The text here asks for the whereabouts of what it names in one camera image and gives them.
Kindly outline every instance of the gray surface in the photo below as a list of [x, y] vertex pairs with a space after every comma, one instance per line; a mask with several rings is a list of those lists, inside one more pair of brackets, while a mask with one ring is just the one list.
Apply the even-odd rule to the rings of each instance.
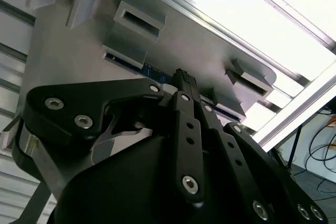
[[[296, 174], [302, 170], [303, 170], [302, 168], [296, 165], [292, 166], [292, 174]], [[313, 200], [325, 199], [336, 196], [336, 193], [322, 194], [317, 190], [317, 186], [322, 180], [323, 180], [322, 178], [310, 172], [304, 172], [295, 176], [295, 181]], [[336, 192], [336, 184], [326, 181], [322, 184], [320, 189], [321, 191]], [[336, 197], [332, 199], [317, 201], [317, 204], [319, 205], [319, 207], [321, 207], [321, 209], [324, 211], [324, 213], [327, 215], [328, 218], [336, 217]], [[330, 220], [329, 223], [330, 224], [336, 223], [336, 220]]]

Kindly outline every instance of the black metal bracket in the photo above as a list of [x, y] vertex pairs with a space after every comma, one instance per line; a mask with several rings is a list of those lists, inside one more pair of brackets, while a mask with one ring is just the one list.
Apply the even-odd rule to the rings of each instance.
[[[61, 193], [57, 191], [50, 224], [111, 219], [328, 223], [289, 173], [238, 124], [222, 127], [215, 111], [201, 102], [195, 78], [178, 70], [171, 85], [178, 89], [173, 95], [147, 79], [46, 86], [29, 92], [25, 126], [46, 146], [45, 157], [62, 157], [52, 165], [57, 170], [59, 164], [65, 175], [67, 161], [80, 161], [108, 136], [142, 127], [153, 130], [122, 152], [78, 170]], [[83, 119], [79, 124], [78, 115]], [[51, 171], [41, 167], [45, 166], [38, 166], [34, 174], [50, 184]]]

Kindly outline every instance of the black cable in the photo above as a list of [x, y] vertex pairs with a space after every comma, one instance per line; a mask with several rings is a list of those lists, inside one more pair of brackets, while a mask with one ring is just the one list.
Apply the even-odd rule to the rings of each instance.
[[287, 168], [291, 168], [291, 166], [292, 166], [295, 151], [296, 151], [296, 147], [298, 146], [298, 142], [299, 142], [299, 139], [300, 139], [302, 127], [303, 127], [303, 124], [300, 124], [299, 127], [298, 127], [298, 130], [296, 132], [295, 140], [294, 140], [293, 147], [292, 147], [292, 151], [290, 152], [290, 156], [289, 156], [288, 163], [287, 163]]
[[313, 142], [314, 142], [314, 140], [316, 139], [316, 137], [317, 137], [317, 135], [323, 130], [323, 129], [325, 129], [326, 127], [328, 127], [328, 125], [329, 124], [331, 124], [331, 123], [333, 123], [333, 122], [336, 122], [336, 119], [335, 120], [333, 120], [333, 121], [331, 121], [331, 122], [329, 122], [329, 123], [327, 123], [325, 126], [323, 126], [315, 135], [314, 135], [314, 137], [312, 138], [312, 140], [310, 141], [310, 144], [309, 144], [309, 155], [314, 159], [314, 160], [316, 160], [316, 161], [329, 161], [329, 160], [332, 160], [332, 159], [334, 159], [334, 158], [336, 158], [336, 155], [334, 155], [334, 156], [332, 156], [332, 157], [330, 157], [330, 158], [328, 158], [328, 159], [319, 159], [319, 158], [315, 158], [315, 157], [313, 157], [312, 156], [312, 152], [311, 152], [311, 147], [312, 147], [312, 145], [313, 145]]
[[322, 191], [322, 190], [320, 189], [320, 186], [321, 186], [325, 181], [327, 181], [326, 178], [323, 179], [323, 180], [321, 181], [321, 183], [319, 183], [319, 185], [317, 186], [317, 190], [318, 190], [320, 193], [322, 193], [322, 194], [336, 194], [336, 191]]
[[293, 176], [297, 176], [297, 175], [299, 175], [299, 174], [301, 174], [301, 173], [305, 173], [305, 172], [307, 172], [307, 170], [302, 170], [302, 171], [300, 171], [299, 173], [293, 174]]
[[314, 200], [314, 201], [322, 201], [322, 200], [326, 200], [326, 199], [333, 199], [333, 198], [336, 198], [336, 196], [329, 197], [329, 198], [324, 198], [324, 199], [316, 199], [316, 200]]

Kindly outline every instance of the silver bolt head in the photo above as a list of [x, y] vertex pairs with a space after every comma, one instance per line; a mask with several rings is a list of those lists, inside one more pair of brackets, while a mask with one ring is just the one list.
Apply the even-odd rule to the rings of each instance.
[[309, 217], [309, 213], [304, 209], [303, 206], [301, 206], [300, 204], [298, 204], [298, 210], [299, 213], [306, 219], [306, 220], [310, 220]]
[[64, 103], [58, 98], [48, 98], [44, 104], [50, 110], [60, 110], [64, 107]]
[[253, 201], [253, 210], [264, 221], [268, 220], [268, 214], [266, 209], [258, 201]]
[[241, 133], [242, 130], [237, 126], [237, 125], [233, 125], [233, 128], [235, 129], [236, 132]]
[[92, 119], [87, 115], [78, 115], [75, 117], [75, 124], [82, 129], [89, 129], [93, 125]]
[[197, 194], [198, 192], [198, 184], [196, 180], [191, 176], [184, 176], [182, 178], [182, 185], [190, 194]]
[[158, 92], [158, 91], [159, 91], [158, 87], [156, 87], [156, 86], [154, 86], [154, 85], [150, 85], [149, 87], [150, 87], [150, 89], [153, 90], [154, 92]]
[[208, 112], [212, 112], [212, 109], [209, 105], [204, 105], [204, 108], [208, 111]]
[[316, 218], [318, 218], [319, 220], [323, 220], [323, 215], [314, 206], [310, 206], [310, 210], [313, 212]]
[[183, 95], [181, 95], [181, 96], [182, 96], [183, 100], [186, 100], [186, 101], [189, 101], [189, 100], [190, 100], [190, 98], [187, 97], [185, 94], [183, 94]]

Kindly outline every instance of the slotted wall panel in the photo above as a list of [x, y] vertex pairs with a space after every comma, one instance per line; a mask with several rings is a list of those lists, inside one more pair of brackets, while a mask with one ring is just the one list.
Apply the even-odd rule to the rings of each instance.
[[[0, 0], [0, 131], [14, 118], [22, 85], [35, 12], [26, 0]], [[17, 167], [9, 153], [0, 153], [0, 224], [20, 217], [39, 181]], [[44, 209], [45, 224], [56, 200]]]

